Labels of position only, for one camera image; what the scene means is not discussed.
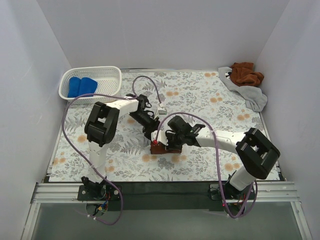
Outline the brown towel pile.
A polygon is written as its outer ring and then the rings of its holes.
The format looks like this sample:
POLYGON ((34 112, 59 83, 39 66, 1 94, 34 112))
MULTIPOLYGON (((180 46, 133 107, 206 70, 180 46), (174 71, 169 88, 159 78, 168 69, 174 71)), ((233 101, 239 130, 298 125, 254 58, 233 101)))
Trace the brown towel pile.
POLYGON ((252 62, 235 62, 230 68, 230 80, 238 87, 258 87, 264 80, 264 75, 261 72, 254 71, 252 62))

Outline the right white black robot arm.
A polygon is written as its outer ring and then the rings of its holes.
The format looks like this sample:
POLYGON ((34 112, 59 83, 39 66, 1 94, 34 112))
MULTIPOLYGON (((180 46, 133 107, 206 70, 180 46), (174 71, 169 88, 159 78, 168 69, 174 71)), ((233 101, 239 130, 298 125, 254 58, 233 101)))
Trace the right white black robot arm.
POLYGON ((246 132, 213 132, 204 124, 191 126, 180 116, 173 117, 168 126, 171 132, 166 134, 167 150, 181 150, 183 145, 188 145, 221 149, 239 156, 242 166, 222 185, 228 198, 237 199, 255 180, 265 180, 281 155, 257 128, 246 132))

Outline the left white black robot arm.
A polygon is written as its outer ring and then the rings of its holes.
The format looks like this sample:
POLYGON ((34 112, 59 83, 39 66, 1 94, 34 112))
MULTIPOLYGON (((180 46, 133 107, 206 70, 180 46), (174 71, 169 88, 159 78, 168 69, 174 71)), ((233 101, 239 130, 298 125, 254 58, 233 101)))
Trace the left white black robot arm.
POLYGON ((89 161, 92 163, 88 176, 83 176, 81 181, 86 192, 95 200, 101 200, 106 196, 106 187, 103 179, 94 171, 99 172, 105 166, 107 156, 107 144, 115 137, 118 120, 124 115, 130 115, 142 126, 142 133, 148 140, 158 128, 160 121, 154 112, 148 110, 152 105, 147 96, 141 94, 134 97, 127 95, 128 99, 93 105, 84 132, 89 143, 89 161))

